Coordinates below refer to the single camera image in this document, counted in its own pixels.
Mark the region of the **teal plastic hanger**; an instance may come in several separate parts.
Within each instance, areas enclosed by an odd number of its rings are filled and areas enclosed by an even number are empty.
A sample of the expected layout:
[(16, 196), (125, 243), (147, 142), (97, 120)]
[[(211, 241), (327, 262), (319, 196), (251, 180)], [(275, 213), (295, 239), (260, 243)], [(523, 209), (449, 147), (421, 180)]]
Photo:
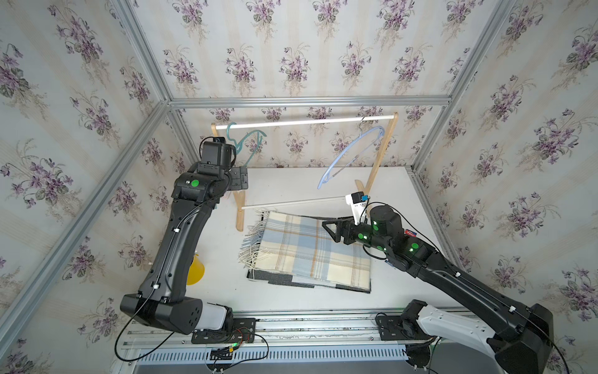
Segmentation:
[(230, 131), (234, 125), (236, 125), (236, 122), (228, 124), (226, 126), (225, 134), (227, 140), (232, 142), (235, 148), (235, 154), (239, 155), (244, 150), (246, 143), (248, 144), (248, 148), (250, 149), (250, 154), (252, 156), (256, 153), (260, 153), (263, 149), (263, 143), (267, 135), (261, 130), (253, 129), (252, 131), (246, 133), (240, 140), (236, 140), (230, 135)]

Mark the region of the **light blue plastic hanger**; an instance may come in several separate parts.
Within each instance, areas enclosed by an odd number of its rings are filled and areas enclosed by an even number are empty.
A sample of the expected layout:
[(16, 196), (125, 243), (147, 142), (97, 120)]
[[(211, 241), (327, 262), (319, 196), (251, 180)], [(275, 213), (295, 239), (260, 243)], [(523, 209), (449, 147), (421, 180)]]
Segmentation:
[(338, 152), (336, 158), (319, 179), (317, 189), (321, 189), (342, 170), (350, 167), (355, 161), (362, 157), (362, 154), (367, 153), (376, 143), (381, 142), (385, 135), (386, 131), (381, 126), (375, 126), (360, 133), (353, 141), (348, 143), (345, 148)]

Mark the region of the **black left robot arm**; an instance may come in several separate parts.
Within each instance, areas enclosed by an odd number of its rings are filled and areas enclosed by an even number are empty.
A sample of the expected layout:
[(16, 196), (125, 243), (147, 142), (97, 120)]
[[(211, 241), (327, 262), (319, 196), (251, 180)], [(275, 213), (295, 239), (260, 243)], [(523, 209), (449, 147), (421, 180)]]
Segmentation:
[(120, 310), (140, 324), (174, 333), (228, 333), (232, 312), (186, 294), (200, 235), (221, 197), (249, 187), (248, 171), (235, 166), (235, 146), (223, 137), (202, 144), (200, 160), (174, 182), (163, 241), (137, 293), (124, 295)]

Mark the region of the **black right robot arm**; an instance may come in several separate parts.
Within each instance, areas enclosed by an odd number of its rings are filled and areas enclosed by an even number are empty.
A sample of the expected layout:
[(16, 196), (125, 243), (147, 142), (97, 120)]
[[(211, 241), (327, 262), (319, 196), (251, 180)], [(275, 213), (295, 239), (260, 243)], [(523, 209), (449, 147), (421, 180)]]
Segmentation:
[(553, 350), (552, 313), (542, 305), (517, 302), (495, 291), (450, 263), (422, 235), (403, 227), (393, 207), (374, 207), (369, 218), (323, 221), (336, 243), (359, 243), (364, 250), (382, 252), (382, 260), (398, 271), (443, 291), (473, 313), (468, 318), (449, 315), (412, 300), (397, 317), (405, 338), (445, 338), (493, 358), (507, 373), (542, 373)]

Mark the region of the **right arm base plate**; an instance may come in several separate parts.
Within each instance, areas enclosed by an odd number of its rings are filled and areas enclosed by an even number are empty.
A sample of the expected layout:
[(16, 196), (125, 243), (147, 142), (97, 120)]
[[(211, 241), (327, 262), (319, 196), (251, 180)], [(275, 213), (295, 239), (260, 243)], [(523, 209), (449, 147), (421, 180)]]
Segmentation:
[(382, 341), (402, 341), (417, 337), (417, 327), (414, 322), (403, 319), (402, 316), (378, 313), (375, 316), (375, 324)]

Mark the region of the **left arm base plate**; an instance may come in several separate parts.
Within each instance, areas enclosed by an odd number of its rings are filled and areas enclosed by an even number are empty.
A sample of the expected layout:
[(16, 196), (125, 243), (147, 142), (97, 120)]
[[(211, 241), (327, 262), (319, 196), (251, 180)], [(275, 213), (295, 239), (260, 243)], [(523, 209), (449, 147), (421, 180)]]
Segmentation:
[(255, 318), (233, 318), (220, 330), (196, 330), (192, 333), (193, 344), (234, 344), (255, 341)]

